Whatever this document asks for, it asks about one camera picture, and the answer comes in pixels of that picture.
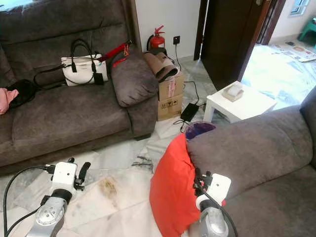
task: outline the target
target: white handbag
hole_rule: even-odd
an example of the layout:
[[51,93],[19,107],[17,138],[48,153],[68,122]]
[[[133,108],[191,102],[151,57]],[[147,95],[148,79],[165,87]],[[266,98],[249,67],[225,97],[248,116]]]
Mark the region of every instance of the white handbag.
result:
[[[74,57],[77,46],[84,47],[90,55]],[[92,55],[89,45],[82,39],[73,41],[71,45],[71,57],[62,57],[63,73],[68,86],[88,83],[103,84],[108,80],[106,62],[100,62],[96,58],[101,54]]]

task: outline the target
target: white side table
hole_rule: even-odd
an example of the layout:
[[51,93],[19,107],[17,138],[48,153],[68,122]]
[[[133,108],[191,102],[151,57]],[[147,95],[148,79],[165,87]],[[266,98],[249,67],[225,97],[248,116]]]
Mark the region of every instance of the white side table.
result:
[[[241,83],[239,81],[235,81],[227,87],[233,84]],[[226,115],[229,121],[233,123],[263,114],[264,112],[271,110],[276,105],[277,102],[274,99],[249,86],[244,84],[241,85],[243,89],[243,95],[240,99],[234,102],[222,96],[222,92],[225,88],[213,95],[208,95],[203,120],[211,122],[214,110],[217,109],[219,112]]]

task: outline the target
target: pink cloth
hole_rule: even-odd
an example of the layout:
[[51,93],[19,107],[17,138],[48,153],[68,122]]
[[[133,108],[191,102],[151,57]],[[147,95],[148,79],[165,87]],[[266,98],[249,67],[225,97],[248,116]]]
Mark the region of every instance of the pink cloth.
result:
[[17,90],[8,91],[5,88],[0,88],[0,115],[5,114],[9,109],[10,102],[17,97],[19,92]]

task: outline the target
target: red pillow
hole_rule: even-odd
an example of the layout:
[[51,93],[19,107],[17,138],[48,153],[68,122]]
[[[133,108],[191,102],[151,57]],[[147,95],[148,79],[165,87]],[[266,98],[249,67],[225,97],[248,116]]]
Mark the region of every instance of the red pillow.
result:
[[184,134],[168,146],[151,180],[150,204],[164,237],[178,237],[200,216],[193,181],[195,168]]

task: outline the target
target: wall outlet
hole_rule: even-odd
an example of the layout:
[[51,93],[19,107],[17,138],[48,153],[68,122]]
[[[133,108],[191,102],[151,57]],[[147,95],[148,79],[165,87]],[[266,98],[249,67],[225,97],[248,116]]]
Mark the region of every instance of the wall outlet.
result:
[[176,45],[176,44],[179,44],[180,43],[180,36],[174,36],[173,37],[173,44]]

